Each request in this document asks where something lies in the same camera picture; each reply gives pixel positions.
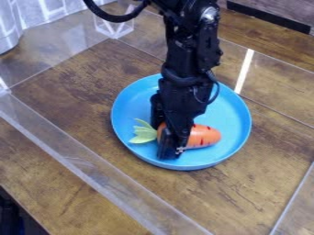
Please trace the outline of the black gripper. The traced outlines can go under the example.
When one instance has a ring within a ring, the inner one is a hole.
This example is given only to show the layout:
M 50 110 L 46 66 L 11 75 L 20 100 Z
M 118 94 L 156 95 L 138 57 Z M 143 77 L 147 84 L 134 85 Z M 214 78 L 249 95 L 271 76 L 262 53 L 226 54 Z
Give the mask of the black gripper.
M 172 69 L 162 68 L 158 90 L 150 98 L 151 126 L 156 129 L 162 122 L 167 124 L 156 130 L 160 160 L 178 159 L 186 151 L 194 118 L 217 99 L 211 95 L 215 84 L 213 71 L 179 76 Z

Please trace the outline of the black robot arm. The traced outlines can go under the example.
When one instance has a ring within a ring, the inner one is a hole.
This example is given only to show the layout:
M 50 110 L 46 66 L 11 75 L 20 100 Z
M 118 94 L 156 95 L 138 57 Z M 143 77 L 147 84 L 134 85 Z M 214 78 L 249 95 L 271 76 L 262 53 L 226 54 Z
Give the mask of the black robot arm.
M 151 126 L 160 130 L 156 157 L 180 156 L 191 135 L 194 118 L 202 115 L 219 92 L 213 68 L 222 50 L 217 37 L 217 0 L 138 0 L 154 5 L 166 25 L 167 58 L 158 90 L 151 96 Z

